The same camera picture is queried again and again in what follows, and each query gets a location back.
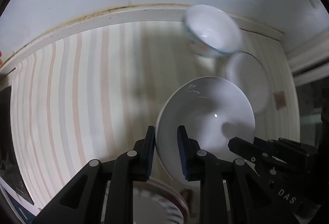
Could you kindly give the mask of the plain white bowl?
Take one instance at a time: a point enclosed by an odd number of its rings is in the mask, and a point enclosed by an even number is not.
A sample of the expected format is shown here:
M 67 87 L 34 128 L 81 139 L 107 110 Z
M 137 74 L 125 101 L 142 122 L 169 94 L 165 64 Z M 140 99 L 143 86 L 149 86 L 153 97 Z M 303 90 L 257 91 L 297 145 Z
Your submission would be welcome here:
M 270 82 L 265 67 L 255 56 L 244 51 L 232 54 L 226 62 L 225 77 L 243 91 L 255 115 L 267 109 Z

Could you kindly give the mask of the white bowl with hearts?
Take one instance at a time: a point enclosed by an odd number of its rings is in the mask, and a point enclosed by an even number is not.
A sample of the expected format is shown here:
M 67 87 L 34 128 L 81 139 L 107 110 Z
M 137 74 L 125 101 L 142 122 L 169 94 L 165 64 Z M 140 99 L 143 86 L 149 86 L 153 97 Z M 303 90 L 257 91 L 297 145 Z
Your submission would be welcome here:
M 235 20 L 209 5 L 190 6 L 182 18 L 190 49 L 204 57 L 230 55 L 242 49 L 243 38 Z

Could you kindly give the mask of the striped table mat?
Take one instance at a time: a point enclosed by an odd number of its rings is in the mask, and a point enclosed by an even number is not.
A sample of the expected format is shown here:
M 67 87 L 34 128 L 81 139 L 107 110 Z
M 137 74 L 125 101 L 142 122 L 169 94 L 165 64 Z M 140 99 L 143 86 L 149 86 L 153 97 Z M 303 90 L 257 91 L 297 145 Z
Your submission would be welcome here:
M 38 210 L 91 159 L 108 161 L 142 139 L 186 82 L 224 76 L 223 59 L 188 47 L 180 22 L 133 22 L 48 43 L 12 79 L 17 163 Z

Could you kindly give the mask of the blue striped white plate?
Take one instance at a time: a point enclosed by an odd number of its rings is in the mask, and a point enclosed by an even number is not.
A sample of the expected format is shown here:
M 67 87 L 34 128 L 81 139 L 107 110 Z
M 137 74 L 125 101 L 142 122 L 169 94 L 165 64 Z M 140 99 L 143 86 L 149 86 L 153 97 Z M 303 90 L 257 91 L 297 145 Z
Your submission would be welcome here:
M 187 223 L 189 218 L 185 199 L 169 185 L 155 179 L 134 183 L 134 223 Z

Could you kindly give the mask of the black gas stove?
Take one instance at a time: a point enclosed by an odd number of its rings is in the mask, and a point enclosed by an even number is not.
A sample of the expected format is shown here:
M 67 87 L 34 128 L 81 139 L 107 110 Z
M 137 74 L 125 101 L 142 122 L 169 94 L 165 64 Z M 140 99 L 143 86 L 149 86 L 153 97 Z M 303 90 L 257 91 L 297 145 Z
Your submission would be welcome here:
M 17 194 L 27 202 L 34 205 L 33 200 L 25 186 L 20 169 L 17 164 L 15 149 L 13 146 L 10 103 L 11 86 L 1 91 L 1 111 L 0 111 L 0 147 L 1 147 L 1 178 Z

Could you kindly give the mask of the brown mat label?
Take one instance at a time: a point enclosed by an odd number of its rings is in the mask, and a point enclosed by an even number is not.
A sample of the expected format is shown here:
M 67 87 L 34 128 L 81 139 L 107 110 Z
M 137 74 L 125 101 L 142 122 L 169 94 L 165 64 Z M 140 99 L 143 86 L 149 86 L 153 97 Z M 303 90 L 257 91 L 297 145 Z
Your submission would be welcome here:
M 287 106 L 285 93 L 283 91 L 276 91 L 273 93 L 276 109 L 280 110 Z

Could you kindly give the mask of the large white floral bowl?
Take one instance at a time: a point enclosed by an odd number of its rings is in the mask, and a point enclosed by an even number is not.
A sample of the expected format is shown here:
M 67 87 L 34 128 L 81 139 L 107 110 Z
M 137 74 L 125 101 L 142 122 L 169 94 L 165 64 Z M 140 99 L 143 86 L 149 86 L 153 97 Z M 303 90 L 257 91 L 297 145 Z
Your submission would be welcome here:
M 231 138 L 249 143 L 254 140 L 251 104 L 235 84 L 217 76 L 204 76 L 181 86 L 158 116 L 156 149 L 165 171 L 186 187 L 198 188 L 199 183 L 186 181 L 182 172 L 177 144 L 177 128 L 181 125 L 201 149 L 226 161 L 237 158 L 228 147 Z

